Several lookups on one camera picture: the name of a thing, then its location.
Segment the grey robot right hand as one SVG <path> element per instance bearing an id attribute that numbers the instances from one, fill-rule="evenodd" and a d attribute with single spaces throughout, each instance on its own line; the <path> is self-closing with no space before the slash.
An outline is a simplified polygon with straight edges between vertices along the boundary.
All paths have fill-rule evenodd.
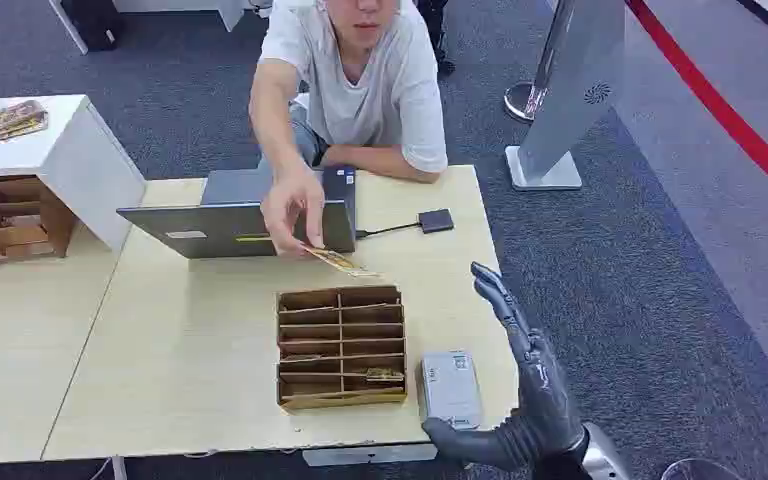
<path id="1" fill-rule="evenodd" d="M 583 459 L 589 434 L 551 343 L 530 326 L 501 274 L 478 262 L 470 270 L 474 290 L 506 331 L 518 370 L 518 405 L 491 430 L 458 431 L 435 417 L 424 420 L 422 429 L 452 459 L 509 472 L 529 467 L 535 479 L 588 479 Z"/>

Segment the person's right hand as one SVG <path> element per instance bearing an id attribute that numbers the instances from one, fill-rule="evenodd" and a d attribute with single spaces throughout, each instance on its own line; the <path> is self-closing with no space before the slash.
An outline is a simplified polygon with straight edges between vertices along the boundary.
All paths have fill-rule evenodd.
<path id="1" fill-rule="evenodd" d="M 277 168 L 261 202 L 270 239 L 279 255 L 304 255 L 306 246 L 324 248 L 323 187 L 306 165 Z"/>

